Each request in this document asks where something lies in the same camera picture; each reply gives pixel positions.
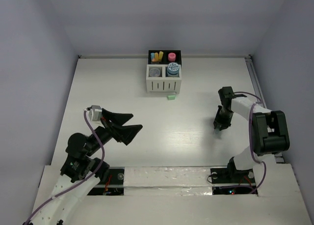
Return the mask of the green marker cap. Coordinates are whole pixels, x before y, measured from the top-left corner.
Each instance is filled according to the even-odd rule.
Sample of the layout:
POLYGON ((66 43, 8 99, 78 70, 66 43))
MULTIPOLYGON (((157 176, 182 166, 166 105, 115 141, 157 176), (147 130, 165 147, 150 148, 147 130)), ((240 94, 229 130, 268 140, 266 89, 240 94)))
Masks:
POLYGON ((176 99, 176 96, 175 96, 175 95, 168 95, 168 96, 167 96, 167 99, 168 99, 168 100, 175 100, 175 99, 176 99))

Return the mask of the clear jar of paperclips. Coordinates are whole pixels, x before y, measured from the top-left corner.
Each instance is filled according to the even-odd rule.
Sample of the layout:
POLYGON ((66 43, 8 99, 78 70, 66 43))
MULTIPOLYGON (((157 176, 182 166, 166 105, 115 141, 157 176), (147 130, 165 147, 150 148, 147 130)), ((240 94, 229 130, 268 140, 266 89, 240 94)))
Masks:
POLYGON ((149 77, 160 77, 162 75, 162 69, 160 67, 149 68, 149 77))

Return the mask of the pink-capped tube of crayons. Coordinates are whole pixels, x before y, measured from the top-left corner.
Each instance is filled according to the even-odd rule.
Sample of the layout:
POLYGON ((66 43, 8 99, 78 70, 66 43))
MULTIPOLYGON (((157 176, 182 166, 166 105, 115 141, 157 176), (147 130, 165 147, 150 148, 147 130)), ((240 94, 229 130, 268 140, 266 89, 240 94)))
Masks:
POLYGON ((176 61, 176 54, 175 53, 169 53, 168 54, 168 61, 169 62, 175 62, 176 61))

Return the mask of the yellow marker cap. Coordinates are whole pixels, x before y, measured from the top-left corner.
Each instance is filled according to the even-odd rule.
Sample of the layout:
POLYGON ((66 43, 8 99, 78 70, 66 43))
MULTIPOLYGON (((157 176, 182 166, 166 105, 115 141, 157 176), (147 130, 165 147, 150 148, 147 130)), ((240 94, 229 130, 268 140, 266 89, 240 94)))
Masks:
POLYGON ((158 60, 159 60, 159 61, 162 61, 163 54, 164 54, 163 51, 160 51, 160 52, 158 53, 158 60))

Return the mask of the green highlighter marker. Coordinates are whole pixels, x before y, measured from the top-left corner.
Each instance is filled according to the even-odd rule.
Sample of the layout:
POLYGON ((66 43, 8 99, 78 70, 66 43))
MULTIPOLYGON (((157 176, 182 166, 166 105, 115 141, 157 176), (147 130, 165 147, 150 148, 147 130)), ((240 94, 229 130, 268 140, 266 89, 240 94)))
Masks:
POLYGON ((221 134, 222 134, 222 132, 219 131, 218 129, 215 129, 214 132, 213 132, 213 136, 214 136, 216 139, 220 139, 220 138, 221 138, 221 134))

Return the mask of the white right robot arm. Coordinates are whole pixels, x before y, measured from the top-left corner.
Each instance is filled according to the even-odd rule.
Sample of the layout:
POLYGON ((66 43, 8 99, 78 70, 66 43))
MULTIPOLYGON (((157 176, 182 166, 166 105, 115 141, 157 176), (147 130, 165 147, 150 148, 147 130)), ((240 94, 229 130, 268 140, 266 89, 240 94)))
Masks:
POLYGON ((219 89, 218 94, 221 105, 213 121, 215 130, 231 127, 235 113, 248 121, 249 146, 232 157, 227 167, 217 173, 217 178, 237 182, 254 165, 262 163, 266 156, 289 149, 286 116, 283 111, 272 111, 252 102, 246 92, 234 92, 230 86, 219 89))

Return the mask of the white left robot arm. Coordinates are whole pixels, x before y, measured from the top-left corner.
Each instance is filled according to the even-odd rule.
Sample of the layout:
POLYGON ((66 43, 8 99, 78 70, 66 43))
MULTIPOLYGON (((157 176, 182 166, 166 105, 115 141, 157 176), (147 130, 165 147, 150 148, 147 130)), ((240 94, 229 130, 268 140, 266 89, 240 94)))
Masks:
POLYGON ((143 128, 126 124, 133 114, 114 113, 97 105, 87 107, 83 117, 91 135, 69 137, 67 158, 50 197, 32 212, 26 225, 68 225, 88 193, 110 176, 104 145, 111 139, 128 145, 143 128))

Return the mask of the white slotted organizer box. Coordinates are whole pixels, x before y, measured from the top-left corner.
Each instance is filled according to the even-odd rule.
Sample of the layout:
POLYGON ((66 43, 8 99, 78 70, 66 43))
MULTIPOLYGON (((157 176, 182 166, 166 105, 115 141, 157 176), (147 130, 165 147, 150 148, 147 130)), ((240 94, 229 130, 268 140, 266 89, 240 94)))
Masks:
POLYGON ((167 77, 166 67, 168 64, 147 64, 146 67, 146 90, 147 92, 166 92, 179 94, 182 85, 182 68, 179 77, 167 77), (160 77, 149 77, 149 68, 160 67, 162 75, 160 77))

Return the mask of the black slotted organizer box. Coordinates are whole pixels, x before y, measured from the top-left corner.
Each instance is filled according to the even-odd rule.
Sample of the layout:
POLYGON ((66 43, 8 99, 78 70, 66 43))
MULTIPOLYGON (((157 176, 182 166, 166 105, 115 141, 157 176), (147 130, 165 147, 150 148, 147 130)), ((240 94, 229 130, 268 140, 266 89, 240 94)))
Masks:
POLYGON ((170 62, 168 61, 168 54, 169 53, 175 53, 176 54, 176 63, 182 65, 182 54, 181 54, 181 50, 149 50, 148 51, 148 64, 169 64, 170 62), (163 51, 163 58, 162 61, 158 61, 158 62, 152 62, 151 61, 151 53, 159 53, 160 51, 163 51))

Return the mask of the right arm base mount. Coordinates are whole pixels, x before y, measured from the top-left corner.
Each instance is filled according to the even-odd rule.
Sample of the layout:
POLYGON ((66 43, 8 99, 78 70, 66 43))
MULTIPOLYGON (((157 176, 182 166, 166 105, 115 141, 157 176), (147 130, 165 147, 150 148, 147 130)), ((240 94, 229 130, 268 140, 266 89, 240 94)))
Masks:
POLYGON ((247 195, 256 188, 252 169, 231 175, 227 168, 211 168, 207 182, 212 185, 213 195, 247 195))

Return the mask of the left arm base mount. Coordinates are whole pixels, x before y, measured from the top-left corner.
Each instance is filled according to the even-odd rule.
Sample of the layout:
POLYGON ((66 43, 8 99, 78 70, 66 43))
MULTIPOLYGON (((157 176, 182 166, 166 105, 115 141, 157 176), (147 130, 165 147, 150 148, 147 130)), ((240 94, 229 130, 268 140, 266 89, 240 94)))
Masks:
POLYGON ((106 181, 100 182, 87 194, 88 196, 123 196, 125 168, 113 167, 106 181))

